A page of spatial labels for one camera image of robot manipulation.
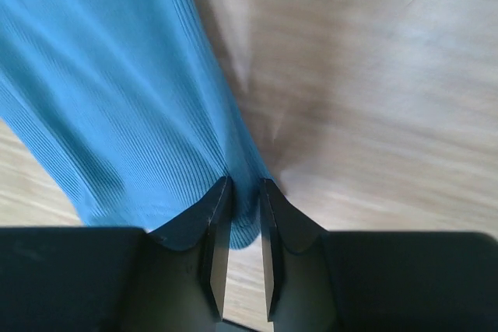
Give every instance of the wooden floor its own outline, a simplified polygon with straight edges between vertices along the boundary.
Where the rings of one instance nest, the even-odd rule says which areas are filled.
[[[498,236],[498,0],[196,0],[261,153],[328,229]],[[0,224],[79,224],[0,127]],[[265,323],[261,248],[225,315]]]

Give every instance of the blue towel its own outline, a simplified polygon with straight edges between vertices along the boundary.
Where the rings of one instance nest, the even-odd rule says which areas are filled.
[[[269,177],[192,0],[0,0],[0,117],[87,225],[155,229],[231,175],[230,246]]]

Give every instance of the ribbed fabric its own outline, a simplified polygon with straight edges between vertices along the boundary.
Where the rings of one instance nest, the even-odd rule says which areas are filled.
[[[192,0],[0,0],[0,116],[87,225],[154,229],[223,175],[230,245],[269,177]]]

